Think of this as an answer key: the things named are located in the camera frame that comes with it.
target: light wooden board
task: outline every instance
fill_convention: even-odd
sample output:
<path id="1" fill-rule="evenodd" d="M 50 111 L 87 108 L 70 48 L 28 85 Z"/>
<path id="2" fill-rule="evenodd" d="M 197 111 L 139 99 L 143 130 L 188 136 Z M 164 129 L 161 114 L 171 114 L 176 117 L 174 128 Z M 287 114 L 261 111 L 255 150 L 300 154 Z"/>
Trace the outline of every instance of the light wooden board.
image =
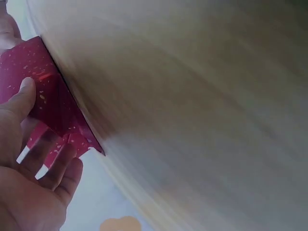
<path id="1" fill-rule="evenodd" d="M 28 0 L 100 162 L 157 231 L 306 229 L 308 13 L 294 2 Z"/>

